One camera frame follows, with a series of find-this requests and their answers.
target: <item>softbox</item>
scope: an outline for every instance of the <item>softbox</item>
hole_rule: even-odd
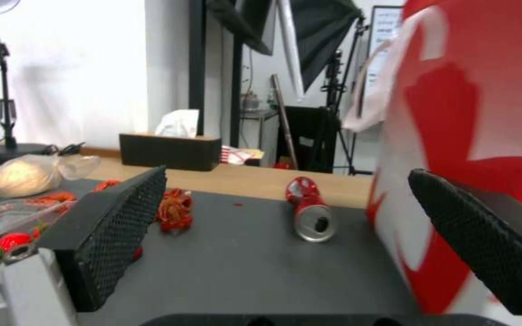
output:
[[[363,14],[352,0],[290,0],[295,25],[303,89],[317,78]]]

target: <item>tissue box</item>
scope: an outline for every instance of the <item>tissue box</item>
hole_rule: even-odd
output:
[[[211,171],[220,161],[221,140],[197,136],[177,138],[153,134],[120,134],[124,165],[169,169]]]

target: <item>light stand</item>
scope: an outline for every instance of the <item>light stand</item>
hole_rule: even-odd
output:
[[[346,65],[342,82],[340,83],[338,80],[338,74],[340,73],[340,67],[341,67],[341,59],[342,59],[342,51],[338,50],[336,51],[333,56],[330,58],[327,68],[325,71],[325,80],[326,85],[321,87],[321,91],[325,91],[327,93],[327,99],[326,99],[326,107],[328,109],[328,112],[330,112],[335,120],[335,128],[336,132],[339,136],[340,142],[342,144],[342,149],[344,152],[344,155],[346,157],[346,160],[348,161],[348,175],[356,175],[356,174],[371,174],[369,171],[359,171],[354,168],[353,164],[353,151],[355,148],[355,138],[354,138],[354,144],[352,145],[352,155],[350,155],[350,152],[348,150],[348,145],[346,144],[346,140],[342,134],[342,128],[341,123],[339,121],[339,106],[342,102],[342,95],[346,92],[346,82],[348,80],[348,74],[350,70],[350,64],[352,63],[352,58],[354,56],[354,52],[356,50],[356,45],[358,43],[358,40],[364,35],[364,32],[369,29],[369,25],[364,25],[364,17],[359,17],[356,22],[356,31],[354,33],[354,38],[352,40],[352,47],[350,48],[350,54],[348,56],[348,64]],[[318,141],[315,142],[313,151],[312,151],[312,159],[315,157],[315,152],[321,148],[321,137]]]
[[[0,145],[0,164],[27,154],[45,154],[47,146],[41,144],[17,144],[13,137],[16,122],[15,102],[9,99],[8,66],[5,57],[9,56],[7,46],[0,41],[0,71],[3,98],[0,99],[0,125],[4,128],[5,144]]]

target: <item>can top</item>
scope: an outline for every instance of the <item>can top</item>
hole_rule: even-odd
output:
[[[313,243],[331,238],[337,229],[336,220],[327,206],[315,205],[302,209],[295,217],[295,231]]]

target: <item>white tissue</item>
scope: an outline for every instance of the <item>white tissue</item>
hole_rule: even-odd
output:
[[[156,127],[158,136],[195,138],[197,136],[198,110],[176,110],[165,114]]]

